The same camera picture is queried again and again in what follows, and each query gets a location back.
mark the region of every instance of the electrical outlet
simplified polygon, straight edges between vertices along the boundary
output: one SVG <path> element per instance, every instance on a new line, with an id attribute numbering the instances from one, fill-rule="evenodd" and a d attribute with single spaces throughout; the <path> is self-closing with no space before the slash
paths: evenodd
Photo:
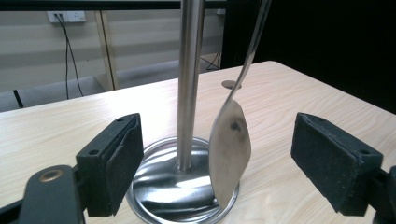
<path id="1" fill-rule="evenodd" d="M 86 21 L 84 11 L 68 11 L 67 17 L 69 19 L 69 22 Z"/>
<path id="2" fill-rule="evenodd" d="M 59 23 L 55 15 L 58 15 L 64 22 L 82 22 L 86 21 L 84 11 L 48 11 L 49 21 L 52 23 Z"/>
<path id="3" fill-rule="evenodd" d="M 56 18 L 55 15 L 58 15 L 59 19 L 62 15 L 62 19 L 64 19 L 64 22 L 69 22 L 66 11 L 48 11 L 47 14 L 49 15 L 49 21 L 52 23 L 59 23 L 59 20 Z"/>

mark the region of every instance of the wooden table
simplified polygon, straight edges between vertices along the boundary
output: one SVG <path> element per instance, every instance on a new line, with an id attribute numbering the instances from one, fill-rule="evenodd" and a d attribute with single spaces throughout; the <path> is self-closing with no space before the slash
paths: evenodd
<path id="1" fill-rule="evenodd" d="M 200 75 L 194 135 L 208 139 L 240 67 Z M 244 108 L 252 155 L 240 194 L 221 223 L 371 223 L 343 217 L 316 190 L 290 157 L 297 112 L 323 117 L 396 164 L 396 116 L 274 62 L 253 64 L 235 96 Z M 145 146 L 176 135 L 177 80 L 112 91 L 0 114 L 0 206 L 23 196 L 28 178 L 56 164 L 76 164 L 75 155 L 112 120 L 142 117 Z M 115 217 L 88 223 L 142 223 L 126 200 Z"/>

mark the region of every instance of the metal pole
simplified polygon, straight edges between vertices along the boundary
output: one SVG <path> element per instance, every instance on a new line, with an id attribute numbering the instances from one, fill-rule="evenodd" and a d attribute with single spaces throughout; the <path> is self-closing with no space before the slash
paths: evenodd
<path id="1" fill-rule="evenodd" d="M 177 169 L 191 166 L 205 0 L 181 1 L 181 48 L 177 102 Z"/>

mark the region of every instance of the clamp jaw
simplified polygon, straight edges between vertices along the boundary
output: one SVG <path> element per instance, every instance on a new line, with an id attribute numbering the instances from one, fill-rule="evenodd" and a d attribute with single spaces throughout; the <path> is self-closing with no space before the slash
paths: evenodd
<path id="1" fill-rule="evenodd" d="M 396 166 L 381 170 L 377 150 L 325 119 L 299 113 L 291 156 L 335 212 L 362 217 L 370 204 L 374 223 L 396 222 Z"/>
<path id="2" fill-rule="evenodd" d="M 33 175 L 22 200 L 0 209 L 1 223 L 85 223 L 116 215 L 143 159 L 139 114 L 114 120 L 76 156 Z"/>

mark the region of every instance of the reflective metal stand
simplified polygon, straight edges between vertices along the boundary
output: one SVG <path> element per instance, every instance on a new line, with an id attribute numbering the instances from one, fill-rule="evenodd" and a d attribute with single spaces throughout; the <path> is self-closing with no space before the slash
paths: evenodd
<path id="1" fill-rule="evenodd" d="M 221 209 L 210 183 L 208 142 L 193 138 L 205 0 L 181 2 L 177 138 L 145 149 L 127 192 L 134 211 L 148 223 L 215 223 L 232 208 Z"/>

